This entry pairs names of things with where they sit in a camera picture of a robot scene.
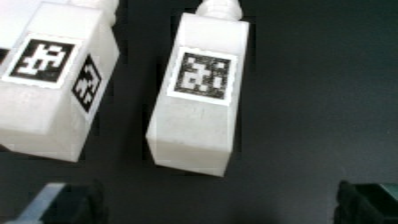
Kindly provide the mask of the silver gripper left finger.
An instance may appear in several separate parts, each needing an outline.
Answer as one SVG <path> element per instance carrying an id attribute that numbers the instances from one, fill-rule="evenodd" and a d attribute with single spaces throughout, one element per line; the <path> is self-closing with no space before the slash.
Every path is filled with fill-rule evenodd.
<path id="1" fill-rule="evenodd" d="M 108 224 L 101 183 L 47 183 L 8 224 Z"/>

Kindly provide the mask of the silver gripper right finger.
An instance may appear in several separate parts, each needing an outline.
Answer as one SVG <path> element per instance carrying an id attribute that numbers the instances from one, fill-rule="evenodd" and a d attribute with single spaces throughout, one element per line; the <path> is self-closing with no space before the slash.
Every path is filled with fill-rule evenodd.
<path id="1" fill-rule="evenodd" d="M 339 182 L 335 224 L 398 224 L 398 184 Z"/>

